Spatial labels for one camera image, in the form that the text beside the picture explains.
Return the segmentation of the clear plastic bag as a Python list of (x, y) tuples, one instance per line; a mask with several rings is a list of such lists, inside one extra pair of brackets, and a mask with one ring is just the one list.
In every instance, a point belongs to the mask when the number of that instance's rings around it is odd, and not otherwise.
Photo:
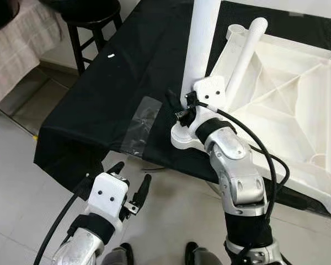
[(141, 99), (125, 131), (120, 151), (136, 157), (143, 156), (151, 127), (158, 116), (161, 106), (162, 103), (158, 99), (149, 96)]

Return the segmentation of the black tablecloth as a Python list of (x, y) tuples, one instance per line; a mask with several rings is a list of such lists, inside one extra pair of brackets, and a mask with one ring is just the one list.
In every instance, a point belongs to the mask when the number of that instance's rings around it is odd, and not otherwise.
[[(141, 0), (97, 58), (53, 109), (39, 130), (34, 163), (72, 191), (87, 173), (105, 171), (109, 151), (122, 152), (125, 131), (143, 97), (161, 101), (141, 159), (194, 178), (217, 182), (209, 157), (170, 143), (175, 116), (165, 91), (180, 92), (193, 0)], [(223, 2), (214, 37), (231, 24), (269, 21), (266, 33), (331, 48), (331, 18)], [(302, 194), (284, 188), (276, 202), (302, 207)]]

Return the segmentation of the grey robot right foot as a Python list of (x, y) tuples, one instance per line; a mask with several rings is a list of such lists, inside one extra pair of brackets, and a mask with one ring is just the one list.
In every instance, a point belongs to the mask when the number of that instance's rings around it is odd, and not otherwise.
[(222, 265), (213, 252), (190, 241), (185, 246), (185, 265)]

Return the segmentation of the black plastic bag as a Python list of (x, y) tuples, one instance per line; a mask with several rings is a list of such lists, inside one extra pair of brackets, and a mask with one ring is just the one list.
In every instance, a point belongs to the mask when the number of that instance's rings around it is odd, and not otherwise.
[(0, 0), (0, 30), (17, 17), (21, 0)]

